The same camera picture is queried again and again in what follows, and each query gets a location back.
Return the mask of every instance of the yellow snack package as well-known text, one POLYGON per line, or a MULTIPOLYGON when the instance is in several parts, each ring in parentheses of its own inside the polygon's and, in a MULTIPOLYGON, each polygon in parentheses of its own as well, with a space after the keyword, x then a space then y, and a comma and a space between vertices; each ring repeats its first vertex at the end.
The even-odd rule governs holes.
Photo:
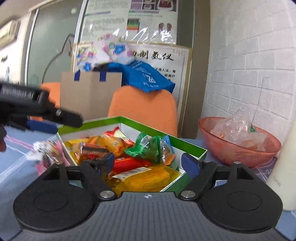
POLYGON ((77 145, 80 142, 97 145, 98 144, 98 136, 82 137, 82 138, 79 138, 79 139, 69 140, 69 141, 65 142, 65 146, 68 147, 68 148, 72 148, 74 145, 77 145))
POLYGON ((161 164, 139 167, 119 173, 106 180, 106 183, 120 195, 123 191, 159 192, 174 181, 181 173, 161 164))
POLYGON ((77 145, 80 142, 88 142, 88 138, 80 138, 80 139, 74 139, 74 140, 69 140, 65 142, 65 146, 68 148, 72 148, 74 145, 77 145))

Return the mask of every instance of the glass door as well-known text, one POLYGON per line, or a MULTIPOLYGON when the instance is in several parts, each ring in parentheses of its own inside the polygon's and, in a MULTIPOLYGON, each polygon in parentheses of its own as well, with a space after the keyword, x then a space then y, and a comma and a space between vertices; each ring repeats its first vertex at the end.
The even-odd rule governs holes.
POLYGON ((83 0, 55 1, 37 12, 31 38, 27 84, 60 82, 70 71, 76 25, 83 0))

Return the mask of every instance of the cardboard box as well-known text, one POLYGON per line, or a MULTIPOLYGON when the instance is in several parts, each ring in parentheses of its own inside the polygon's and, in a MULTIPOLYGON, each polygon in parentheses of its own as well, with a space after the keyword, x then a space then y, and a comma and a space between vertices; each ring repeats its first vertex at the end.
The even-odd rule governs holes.
POLYGON ((122 73, 64 72, 61 108, 75 111, 83 119, 107 117, 113 93, 121 87, 122 73))
MULTIPOLYGON (((166 133, 163 133, 161 131, 158 131, 156 129, 153 129, 151 127, 148 127, 146 125, 143 125, 139 122, 136 122, 134 120, 125 118, 125 117, 113 117, 113 118, 102 118, 98 120, 92 120, 92 121, 86 121, 82 125, 81 128, 76 129, 69 126, 63 126, 58 128, 58 139, 63 142, 67 140, 72 139, 78 139, 83 136, 96 136, 96 135, 102 135, 105 131, 113 130, 115 127, 119 126, 121 131, 132 141, 136 141, 137 136, 141 132, 145 132, 149 136, 165 136, 166 133)), ((180 168, 181 176, 179 176, 177 179, 175 179, 172 183, 170 183, 168 186, 166 186, 161 191, 174 191, 175 193, 179 193, 182 191, 191 181, 189 176, 186 174, 186 172, 182 168, 181 164, 181 156, 184 152, 187 152, 191 155, 193 155, 198 160, 204 160, 207 154, 207 150, 203 149, 201 147, 195 146, 191 143, 188 143, 186 141, 183 141, 179 138, 169 136, 171 144, 173 146, 174 152, 176 154, 175 160, 180 168)), ((69 162, 72 165, 76 165, 75 161, 70 155, 70 152, 67 150, 66 146, 64 144, 63 148, 65 151, 65 155, 69 162)))

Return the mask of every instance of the red snack package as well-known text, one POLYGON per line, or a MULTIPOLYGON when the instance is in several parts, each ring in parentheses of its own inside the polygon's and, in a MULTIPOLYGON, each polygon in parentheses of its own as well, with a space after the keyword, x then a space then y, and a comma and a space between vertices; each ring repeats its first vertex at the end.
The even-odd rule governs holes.
POLYGON ((131 141, 129 138, 127 138, 120 130, 119 126, 116 127, 113 131, 106 131, 103 135, 111 136, 111 137, 117 137, 124 140, 126 144, 128 144, 128 147, 134 146, 134 142, 131 141))
POLYGON ((150 165, 152 165, 151 162, 134 157, 117 158, 115 159, 114 168, 110 172, 109 177, 121 172, 127 172, 139 167, 148 167, 150 165))

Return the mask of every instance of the metal screw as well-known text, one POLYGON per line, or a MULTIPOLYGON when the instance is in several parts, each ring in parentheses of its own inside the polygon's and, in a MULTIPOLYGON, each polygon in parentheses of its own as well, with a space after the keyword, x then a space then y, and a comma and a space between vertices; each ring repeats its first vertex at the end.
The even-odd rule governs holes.
POLYGON ((184 198, 192 198, 195 196, 195 192, 186 190, 181 193, 181 196, 184 198))
POLYGON ((57 112, 56 112, 56 116, 60 116, 62 113, 61 109, 58 109, 57 112))
POLYGON ((102 191, 102 192, 100 193, 100 196, 101 196, 102 198, 111 198, 111 197, 114 196, 114 192, 109 191, 109 190, 102 191))

